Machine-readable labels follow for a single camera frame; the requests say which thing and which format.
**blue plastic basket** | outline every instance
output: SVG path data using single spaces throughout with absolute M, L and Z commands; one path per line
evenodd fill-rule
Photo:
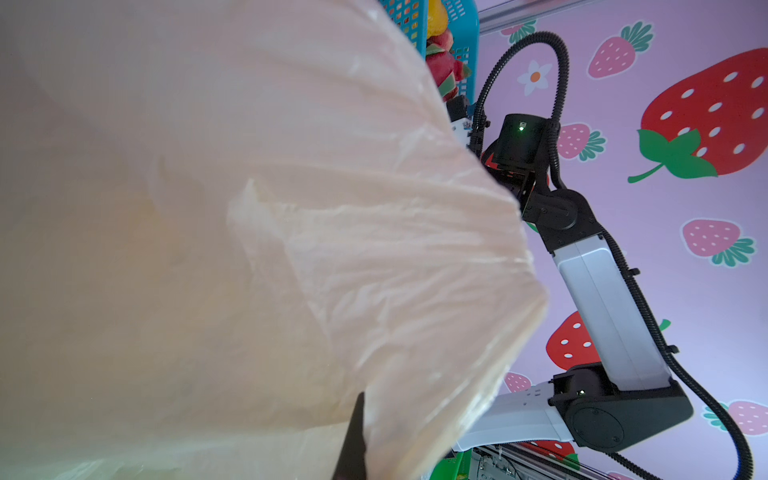
M 458 83 L 458 93 L 475 103 L 477 52 L 480 21 L 474 0 L 441 0 L 448 10 L 448 28 L 453 34 L 451 53 L 472 70 L 472 76 Z M 413 46 L 425 55 L 427 49 L 427 6 L 429 0 L 379 0 L 389 17 L 402 30 Z

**white flower illustration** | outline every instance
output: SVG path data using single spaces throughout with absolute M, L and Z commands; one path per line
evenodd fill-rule
M 538 66 L 536 60 L 531 60 L 531 64 L 528 66 L 528 73 L 524 73 L 518 77 L 518 82 L 525 85 L 525 96 L 529 96 L 536 88 L 547 88 L 549 82 L 547 81 L 547 73 L 552 69 L 552 64 Z

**green strawberry leaf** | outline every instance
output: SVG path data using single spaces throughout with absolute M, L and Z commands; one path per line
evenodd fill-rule
M 643 157 L 663 163 L 664 152 L 669 144 L 667 139 L 653 130 L 638 130 L 637 134 L 640 135 L 640 153 Z
M 647 34 L 647 33 L 650 31 L 651 27 L 653 27 L 653 25 L 651 25 L 650 23 L 649 23 L 648 25 L 645 25 L 645 26 L 644 26 L 643 28 L 641 28 L 641 29 L 640 29 L 640 31 L 637 33 L 637 36 L 636 36 L 636 38 L 642 37 L 643 35 Z
M 669 142 L 670 149 L 675 154 L 692 155 L 701 145 L 701 134 L 697 129 L 693 129 L 686 134 L 675 137 Z
M 710 162 L 693 155 L 679 157 L 674 161 L 667 162 L 666 167 L 671 174 L 678 178 L 717 176 L 717 170 L 715 170 L 715 167 Z
M 728 252 L 731 255 L 733 255 L 733 258 L 735 258 L 736 260 L 740 261 L 741 263 L 749 263 L 750 262 L 749 257 L 747 257 L 746 255 L 744 255 L 743 253 L 741 253 L 739 250 L 737 250 L 735 248 L 728 249 Z
M 571 453 L 570 455 L 566 455 L 563 457 L 562 462 L 574 470 L 581 470 L 581 464 L 578 461 L 578 453 Z
M 456 77 L 453 75 L 453 72 L 451 72 L 440 84 L 438 91 L 440 92 L 441 97 L 445 97 L 447 94 L 451 93 L 454 88 L 456 88 Z
M 729 408 L 728 405 L 726 405 L 725 403 L 722 403 L 722 402 L 720 402 L 720 406 L 723 407 L 725 410 L 728 410 L 728 408 Z M 709 412 L 709 413 L 712 413 L 712 409 L 710 407 L 704 407 L 704 410 Z
M 643 22 L 638 22 L 634 25 L 632 25 L 632 31 L 629 33 L 629 42 L 632 43 L 632 41 L 637 38 L 637 33 L 640 31 L 640 28 L 643 26 Z
M 741 245 L 733 245 L 731 247 L 731 250 L 736 250 L 741 253 L 745 253 L 747 255 L 752 255 L 753 253 L 755 253 L 755 249 L 753 249 L 752 247 L 742 247 Z
M 650 47 L 650 40 L 653 37 L 653 34 L 645 35 L 643 38 L 632 42 L 632 47 L 635 51 L 646 51 Z
M 536 31 L 536 21 L 531 20 L 530 22 L 525 22 L 522 27 L 520 27 L 519 30 L 517 30 L 515 33 L 510 35 L 509 37 L 509 43 L 515 43 L 517 41 L 522 40 L 523 38 L 529 36 L 531 33 Z
M 736 261 L 735 261 L 735 259 L 733 258 L 733 254 L 730 252 L 730 250 L 726 250 L 726 251 L 724 251 L 724 252 L 723 252 L 723 254 L 725 255 L 725 264 L 726 264 L 727 266 L 730 266 L 730 267 L 732 267 L 732 268 L 733 268 L 734 266 L 736 266 Z
M 661 167 L 666 167 L 678 178 L 717 177 L 717 170 L 710 162 L 691 155 L 701 143 L 698 130 L 692 130 L 672 141 L 667 141 L 663 135 L 652 130 L 637 132 L 640 135 L 640 153 L 648 160 L 658 162 L 659 165 L 642 175 L 629 177 L 627 179 L 629 183 L 643 180 Z
M 445 49 L 443 47 L 441 47 L 440 45 L 437 45 L 435 43 L 431 43 L 431 44 L 427 45 L 427 50 L 426 50 L 426 55 L 425 56 L 428 57 L 428 56 L 434 55 L 436 53 L 443 53 L 444 51 L 445 51 Z

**pink strawberry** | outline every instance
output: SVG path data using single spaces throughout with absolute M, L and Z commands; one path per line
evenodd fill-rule
M 504 377 L 504 383 L 507 384 L 507 388 L 512 393 L 522 392 L 531 388 L 531 380 L 527 376 L 520 375 L 518 373 L 510 372 Z
M 650 47 L 650 40 L 654 37 L 649 33 L 650 29 L 650 24 L 643 26 L 643 22 L 638 22 L 631 28 L 624 27 L 621 30 L 621 36 L 604 41 L 589 64 L 587 70 L 589 76 L 610 77 L 631 67 L 637 54 Z
M 688 250 L 697 257 L 711 257 L 715 265 L 735 267 L 749 263 L 755 253 L 751 238 L 739 238 L 738 225 L 722 220 L 700 218 L 683 225 L 683 239 Z
M 534 31 L 536 31 L 536 21 L 531 20 L 530 22 L 505 28 L 500 33 L 505 37 L 509 35 L 509 43 L 515 43 L 516 41 L 520 41 L 529 36 Z
M 768 147 L 768 48 L 727 58 L 663 91 L 640 124 L 640 152 L 678 178 L 728 175 Z
M 758 436 L 768 433 L 768 406 L 743 400 L 733 402 L 729 406 L 724 403 L 721 405 L 728 410 L 731 418 L 736 421 L 744 435 Z M 709 407 L 706 407 L 704 411 L 702 416 L 710 420 L 712 426 L 719 427 L 721 430 L 726 429 Z
M 558 137 L 558 153 L 566 160 L 576 158 L 577 155 L 581 161 L 593 160 L 605 150 L 601 146 L 604 143 L 605 139 L 600 136 L 600 132 L 590 133 L 588 125 L 565 125 Z

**yellow fruit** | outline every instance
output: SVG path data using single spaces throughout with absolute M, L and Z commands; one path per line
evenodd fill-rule
M 427 11 L 427 38 L 442 33 L 448 28 L 448 11 L 440 0 L 429 0 Z

